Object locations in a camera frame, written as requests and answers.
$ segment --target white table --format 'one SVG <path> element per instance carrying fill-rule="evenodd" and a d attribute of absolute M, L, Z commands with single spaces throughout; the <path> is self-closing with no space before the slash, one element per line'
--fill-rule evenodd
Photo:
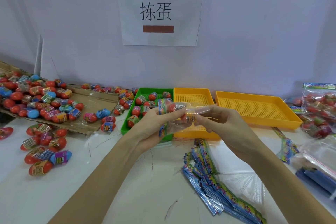
<path fill-rule="evenodd" d="M 66 149 L 72 151 L 72 159 L 66 166 L 37 178 L 28 175 L 29 165 L 23 162 L 26 152 L 19 150 L 27 138 L 27 127 L 33 122 L 12 121 L 8 126 L 14 127 L 15 132 L 0 141 L 1 224 L 47 223 L 121 138 L 119 129 L 125 116 L 117 117 L 117 129 L 110 135 L 103 132 L 88 138 L 68 135 Z M 280 142 L 271 128 L 253 127 L 253 130 L 259 137 Z M 309 140 L 300 129 L 282 131 L 297 144 Z M 225 213 L 213 217 L 181 173 L 183 155 L 192 145 L 193 141 L 173 141 L 169 147 L 153 148 L 142 155 L 122 184 L 104 223 L 241 223 Z M 318 199 L 336 217 L 335 205 Z M 267 191 L 264 203 L 268 223 L 287 223 Z"/>

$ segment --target brown tape strip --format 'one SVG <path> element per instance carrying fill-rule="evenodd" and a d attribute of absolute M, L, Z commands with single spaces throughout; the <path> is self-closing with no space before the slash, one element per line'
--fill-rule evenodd
<path fill-rule="evenodd" d="M 142 26 L 144 33 L 174 33 L 174 26 Z"/>

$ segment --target cardboard sheet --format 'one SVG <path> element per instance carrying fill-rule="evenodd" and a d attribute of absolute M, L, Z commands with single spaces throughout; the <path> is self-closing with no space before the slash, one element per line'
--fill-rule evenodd
<path fill-rule="evenodd" d="M 27 73 L 26 71 L 22 69 L 19 69 L 17 67 L 14 67 L 12 65 L 9 65 L 5 62 L 0 61 L 0 72 L 6 73 L 10 71 L 19 71 L 22 74 L 29 75 L 29 76 L 31 75 L 30 73 Z M 98 130 L 102 123 L 100 120 L 96 122 L 86 122 L 83 120 L 83 114 L 86 112 L 95 113 L 98 110 L 101 110 L 103 108 L 107 108 L 108 110 L 112 111 L 115 108 L 115 106 L 118 104 L 118 95 L 114 93 L 95 92 L 93 90 L 85 90 L 81 88 L 74 88 L 71 86 L 68 86 L 67 88 L 73 92 L 71 99 L 84 104 L 84 109 L 82 110 L 82 114 L 77 120 L 67 121 L 61 124 L 57 124 L 57 123 L 47 121 L 42 118 L 38 118 L 38 119 L 24 118 L 24 119 L 33 120 L 39 123 L 51 124 L 59 128 L 66 128 L 70 131 L 88 135 Z M 16 118 L 21 118 L 20 116 L 11 113 L 9 110 L 4 109 L 3 107 L 0 107 L 0 112 L 9 114 L 10 116 L 13 116 Z"/>
<path fill-rule="evenodd" d="M 124 45 L 196 46 L 202 0 L 118 0 Z"/>

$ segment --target forearm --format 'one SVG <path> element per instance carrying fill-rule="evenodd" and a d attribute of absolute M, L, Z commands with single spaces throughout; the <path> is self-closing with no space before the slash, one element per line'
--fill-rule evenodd
<path fill-rule="evenodd" d="M 267 147 L 250 166 L 265 184 L 289 224 L 336 223 L 302 182 Z"/>
<path fill-rule="evenodd" d="M 122 137 L 49 224 L 101 223 L 141 154 L 134 141 L 130 132 Z"/>

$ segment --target green plastic tray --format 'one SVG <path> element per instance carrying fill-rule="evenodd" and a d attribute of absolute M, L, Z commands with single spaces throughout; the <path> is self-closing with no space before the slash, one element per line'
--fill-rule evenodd
<path fill-rule="evenodd" d="M 157 103 L 158 103 L 158 99 L 162 98 L 162 93 L 163 93 L 164 91 L 168 91 L 168 92 L 171 94 L 171 99 L 173 99 L 173 97 L 174 97 L 174 95 L 173 95 L 174 90 L 173 90 L 173 89 L 162 89 L 162 88 L 139 88 L 137 94 L 135 95 L 134 101 L 133 101 L 131 107 L 130 107 L 129 110 L 128 110 L 128 114 L 127 114 L 127 116 L 126 116 L 126 120 L 124 121 L 124 124 L 123 124 L 122 127 L 121 127 L 121 133 L 122 133 L 123 135 L 126 134 L 126 133 L 130 130 L 130 128 L 127 126 L 127 118 L 128 118 L 129 116 L 132 115 L 131 112 L 132 112 L 132 110 L 133 110 L 133 107 L 135 106 L 135 100 L 136 100 L 136 98 L 137 98 L 138 96 L 140 96 L 140 95 L 143 95 L 143 96 L 146 98 L 146 100 L 148 100 L 148 96 L 149 96 L 149 94 L 151 94 L 151 93 L 153 93 L 153 92 L 156 92 L 156 93 L 157 93 L 157 98 L 156 98 L 156 100 L 155 100 L 155 105 L 157 105 Z M 173 139 L 173 134 L 170 134 L 170 135 L 166 135 L 162 140 L 170 141 L 170 140 L 172 140 L 172 139 Z"/>

